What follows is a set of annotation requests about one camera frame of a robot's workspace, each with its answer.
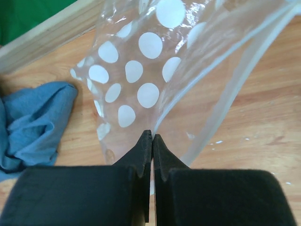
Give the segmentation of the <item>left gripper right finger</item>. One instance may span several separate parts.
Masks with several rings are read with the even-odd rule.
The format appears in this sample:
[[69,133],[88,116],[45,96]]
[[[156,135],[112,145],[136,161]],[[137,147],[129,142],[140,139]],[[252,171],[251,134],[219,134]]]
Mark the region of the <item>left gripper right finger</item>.
[[294,226],[281,185],[257,169],[191,169],[152,143],[158,226]]

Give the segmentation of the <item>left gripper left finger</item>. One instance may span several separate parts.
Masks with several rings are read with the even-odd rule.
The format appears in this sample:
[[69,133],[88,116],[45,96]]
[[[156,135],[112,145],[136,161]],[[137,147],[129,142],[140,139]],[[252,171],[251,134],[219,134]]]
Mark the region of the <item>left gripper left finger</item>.
[[113,165],[26,169],[0,216],[3,226],[143,226],[149,222],[152,135]]

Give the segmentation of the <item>clear polka dot zip bag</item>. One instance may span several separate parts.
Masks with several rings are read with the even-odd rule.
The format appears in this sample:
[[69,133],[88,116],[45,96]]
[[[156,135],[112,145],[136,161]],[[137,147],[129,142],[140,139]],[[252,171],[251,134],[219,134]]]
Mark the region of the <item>clear polka dot zip bag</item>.
[[190,165],[298,0],[108,0],[71,70],[93,95],[107,164],[144,130]]

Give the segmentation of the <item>blue crumpled cloth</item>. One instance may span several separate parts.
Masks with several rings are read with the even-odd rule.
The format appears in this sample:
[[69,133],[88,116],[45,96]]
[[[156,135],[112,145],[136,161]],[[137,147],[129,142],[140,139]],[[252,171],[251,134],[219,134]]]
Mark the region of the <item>blue crumpled cloth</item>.
[[1,97],[1,181],[30,166],[54,165],[77,95],[72,84],[56,81]]

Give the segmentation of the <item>wooden clothes rack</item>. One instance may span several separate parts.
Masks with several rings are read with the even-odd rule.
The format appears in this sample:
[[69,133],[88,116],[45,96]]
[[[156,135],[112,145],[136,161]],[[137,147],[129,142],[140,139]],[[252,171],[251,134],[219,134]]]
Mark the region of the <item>wooden clothes rack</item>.
[[103,0],[78,0],[0,49],[0,73],[32,63],[95,27]]

